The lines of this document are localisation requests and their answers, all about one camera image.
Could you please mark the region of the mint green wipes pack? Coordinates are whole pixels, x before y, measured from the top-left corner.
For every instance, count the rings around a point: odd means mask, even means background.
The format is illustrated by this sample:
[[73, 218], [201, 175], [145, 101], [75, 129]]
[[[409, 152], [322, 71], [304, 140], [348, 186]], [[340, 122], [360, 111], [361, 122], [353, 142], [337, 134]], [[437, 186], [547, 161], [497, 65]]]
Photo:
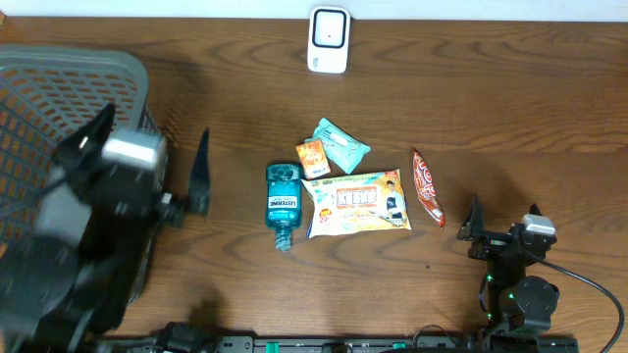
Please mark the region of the mint green wipes pack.
[[350, 175], [371, 151], [366, 143], [352, 137], [327, 118], [322, 118], [306, 142], [320, 141], [326, 156]]

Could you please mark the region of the small orange snack pack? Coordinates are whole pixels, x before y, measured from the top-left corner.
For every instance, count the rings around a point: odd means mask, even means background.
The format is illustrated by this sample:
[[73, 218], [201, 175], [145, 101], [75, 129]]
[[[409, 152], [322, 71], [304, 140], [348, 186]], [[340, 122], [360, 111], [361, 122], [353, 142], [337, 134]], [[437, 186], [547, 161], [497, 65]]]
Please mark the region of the small orange snack pack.
[[311, 140], [295, 147], [307, 179], [325, 176], [331, 172], [323, 143]]

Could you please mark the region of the teal mouthwash bottle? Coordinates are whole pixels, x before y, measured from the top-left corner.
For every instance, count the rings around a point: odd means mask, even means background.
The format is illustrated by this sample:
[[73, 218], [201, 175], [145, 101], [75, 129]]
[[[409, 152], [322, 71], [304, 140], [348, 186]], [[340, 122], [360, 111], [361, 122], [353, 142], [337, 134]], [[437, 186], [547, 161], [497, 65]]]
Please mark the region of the teal mouthwash bottle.
[[268, 229], [275, 232], [275, 248], [289, 251], [291, 234], [301, 225], [301, 179], [298, 164], [281, 163], [267, 167], [268, 186], [265, 221]]

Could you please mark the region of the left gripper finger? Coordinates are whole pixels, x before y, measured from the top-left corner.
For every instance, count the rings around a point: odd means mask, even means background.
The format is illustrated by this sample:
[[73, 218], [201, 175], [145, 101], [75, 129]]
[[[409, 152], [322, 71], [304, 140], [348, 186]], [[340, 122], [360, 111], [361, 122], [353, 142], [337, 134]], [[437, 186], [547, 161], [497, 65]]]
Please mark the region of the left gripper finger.
[[209, 129], [202, 132], [188, 182], [188, 210], [206, 216], [210, 203]]
[[108, 103], [96, 117], [58, 143], [53, 161], [64, 170], [79, 169], [97, 155], [108, 139], [116, 115], [114, 103]]

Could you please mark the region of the red Top snack bar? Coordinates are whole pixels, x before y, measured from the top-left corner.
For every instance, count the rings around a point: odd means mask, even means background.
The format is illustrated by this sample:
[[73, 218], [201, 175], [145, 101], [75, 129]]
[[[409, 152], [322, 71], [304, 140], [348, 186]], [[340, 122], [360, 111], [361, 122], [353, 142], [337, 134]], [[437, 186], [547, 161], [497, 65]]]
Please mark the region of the red Top snack bar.
[[412, 167], [413, 180], [419, 201], [438, 226], [444, 228], [445, 213], [437, 199], [431, 171], [423, 156], [416, 149], [413, 150]]

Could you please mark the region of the large yellow white snack bag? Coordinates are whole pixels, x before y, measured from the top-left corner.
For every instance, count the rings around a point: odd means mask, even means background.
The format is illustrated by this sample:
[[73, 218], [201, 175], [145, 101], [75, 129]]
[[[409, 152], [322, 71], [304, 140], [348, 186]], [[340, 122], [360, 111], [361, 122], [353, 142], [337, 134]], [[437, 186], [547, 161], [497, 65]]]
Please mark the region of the large yellow white snack bag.
[[399, 169], [301, 183], [314, 203], [309, 238], [411, 228]]

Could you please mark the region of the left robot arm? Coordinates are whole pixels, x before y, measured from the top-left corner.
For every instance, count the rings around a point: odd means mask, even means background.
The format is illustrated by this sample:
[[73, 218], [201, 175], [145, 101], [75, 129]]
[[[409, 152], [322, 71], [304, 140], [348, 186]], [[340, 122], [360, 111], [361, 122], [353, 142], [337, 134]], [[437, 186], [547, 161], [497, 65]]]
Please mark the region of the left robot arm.
[[210, 203], [209, 138], [202, 135], [188, 191], [168, 192], [166, 138], [119, 128], [116, 107], [63, 138], [44, 185], [9, 180], [1, 225], [1, 330], [10, 352], [80, 352], [120, 325], [141, 293], [155, 238]]

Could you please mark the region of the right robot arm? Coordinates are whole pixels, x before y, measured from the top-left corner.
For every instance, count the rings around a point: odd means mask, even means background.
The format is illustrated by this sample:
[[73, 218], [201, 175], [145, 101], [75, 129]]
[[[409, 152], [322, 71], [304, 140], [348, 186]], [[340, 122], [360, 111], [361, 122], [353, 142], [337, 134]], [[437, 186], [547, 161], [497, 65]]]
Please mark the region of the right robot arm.
[[550, 218], [532, 205], [508, 231], [491, 231], [485, 228], [482, 206], [474, 197], [456, 238], [471, 243], [469, 258], [487, 263], [479, 301], [488, 326], [478, 333], [478, 348], [489, 352], [521, 344], [535, 349], [551, 327], [559, 290], [541, 277], [528, 276], [526, 269], [544, 260], [556, 243]]

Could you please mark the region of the grey plastic shopping basket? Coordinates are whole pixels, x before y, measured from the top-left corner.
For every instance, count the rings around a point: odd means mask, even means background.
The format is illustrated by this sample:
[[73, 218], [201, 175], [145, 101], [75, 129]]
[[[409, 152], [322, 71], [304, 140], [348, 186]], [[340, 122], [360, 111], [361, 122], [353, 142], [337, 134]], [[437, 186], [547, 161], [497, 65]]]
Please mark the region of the grey plastic shopping basket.
[[53, 149], [108, 103], [116, 106], [114, 129], [158, 133], [148, 88], [146, 68], [125, 52], [2, 45], [1, 205], [60, 179]]

